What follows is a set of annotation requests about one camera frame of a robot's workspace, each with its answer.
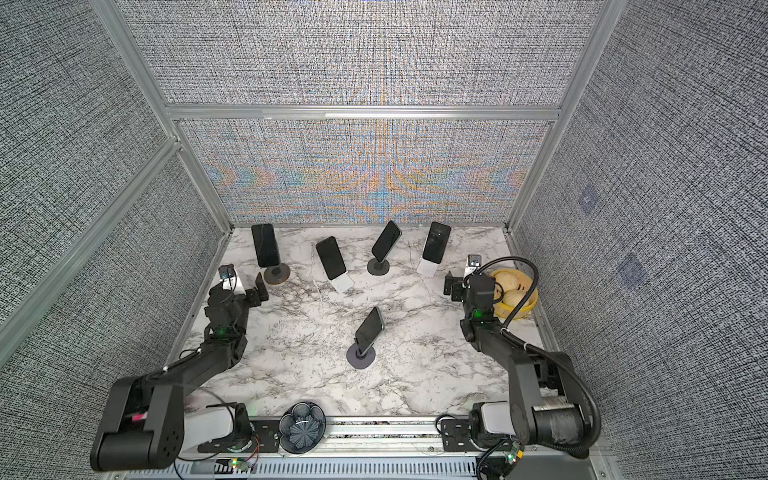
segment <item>black cable sleeve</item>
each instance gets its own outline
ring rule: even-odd
[[[490,449],[484,451],[483,454],[480,455],[480,459],[478,460],[478,464],[475,467],[475,477],[477,477],[477,480],[482,480],[482,478],[480,478],[480,467],[482,467],[482,464],[485,463],[485,460],[487,460],[488,457],[491,456],[491,454],[493,452],[498,450],[498,448],[500,446],[504,445],[504,442],[506,442],[506,441],[507,441],[507,437],[504,437],[503,439],[499,440],[495,445],[493,445]]]

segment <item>phone stand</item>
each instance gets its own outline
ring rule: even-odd
[[[359,353],[360,348],[357,346],[357,343],[353,343],[346,351],[346,361],[358,370],[367,369],[376,358],[376,351],[371,347],[365,355],[361,356]]]
[[[371,275],[386,275],[389,272],[389,262],[384,260],[379,263],[375,258],[368,261],[368,273]]]
[[[264,281],[270,285],[279,285],[288,280],[290,276],[290,267],[285,263],[278,266],[268,266],[264,270]]]

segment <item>gray fabric wall panel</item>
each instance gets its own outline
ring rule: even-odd
[[[234,223],[501,223],[547,125],[181,122]]]
[[[601,0],[118,0],[174,103],[559,104]]]
[[[88,456],[109,387],[163,365],[219,239],[170,159],[0,371],[3,479],[97,477]]]
[[[89,2],[5,2],[0,25],[2,323],[165,135]]]
[[[766,43],[630,2],[515,233],[627,478],[768,478]]]

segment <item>black smartphone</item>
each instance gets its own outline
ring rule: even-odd
[[[256,260],[259,266],[279,266],[280,252],[277,249],[275,227],[271,223],[253,225],[250,228],[253,234],[253,245],[256,247]]]
[[[448,246],[448,237],[451,236],[451,227],[439,222],[432,222],[429,227],[427,241],[424,243],[422,258],[433,263],[441,263],[445,248]]]
[[[397,243],[397,240],[399,240],[401,235],[402,231],[400,231],[395,222],[390,220],[371,249],[371,253],[373,253],[377,262],[381,263],[386,259],[386,256],[392,251],[392,248],[395,246],[395,243]]]
[[[379,313],[377,306],[373,307],[371,313],[363,320],[360,327],[355,332],[355,343],[357,343],[358,354],[365,355],[373,346],[376,337],[384,331],[384,320]]]
[[[320,261],[323,262],[323,268],[326,269],[328,280],[333,280],[346,272],[346,265],[344,265],[344,259],[341,257],[341,250],[339,250],[339,244],[336,243],[335,237],[328,237],[322,242],[318,242],[315,249]]]

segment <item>marble table surface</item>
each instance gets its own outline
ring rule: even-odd
[[[300,400],[317,403],[327,415],[466,414],[474,402],[506,400],[506,371],[464,340],[458,324],[461,303],[442,294],[445,274],[463,273],[470,253],[481,254],[484,261],[509,255],[502,229],[454,228],[433,278],[415,271],[428,228],[403,228],[388,258],[389,273],[370,275],[366,265],[381,230],[276,229],[290,278],[267,285],[270,299],[250,310],[243,359],[205,386],[228,402],[245,403],[251,415],[282,415]],[[314,247],[332,235],[355,282],[344,294],[328,282]],[[263,269],[250,229],[235,229],[221,260],[227,263],[234,264],[246,288],[253,286]],[[346,350],[374,306],[385,330],[376,341],[374,363],[355,370],[346,361]],[[199,345],[207,323],[200,309],[184,348]],[[513,321],[510,330],[541,345],[530,318]],[[202,392],[195,397],[210,400]]]

